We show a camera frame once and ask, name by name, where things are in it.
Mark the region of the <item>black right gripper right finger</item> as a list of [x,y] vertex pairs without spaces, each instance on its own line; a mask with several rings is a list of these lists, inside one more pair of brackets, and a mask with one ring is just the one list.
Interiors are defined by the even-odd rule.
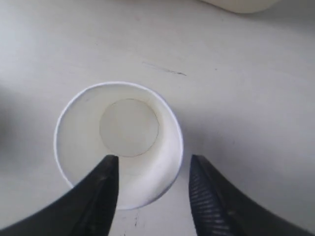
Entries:
[[199,236],[310,235],[250,199],[202,155],[191,157],[189,203]]

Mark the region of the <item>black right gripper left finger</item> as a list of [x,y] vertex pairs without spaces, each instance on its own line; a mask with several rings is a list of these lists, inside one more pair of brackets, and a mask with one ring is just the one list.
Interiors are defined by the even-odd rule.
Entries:
[[1,229],[2,236],[107,236],[119,192],[119,158],[105,156],[75,187],[39,212]]

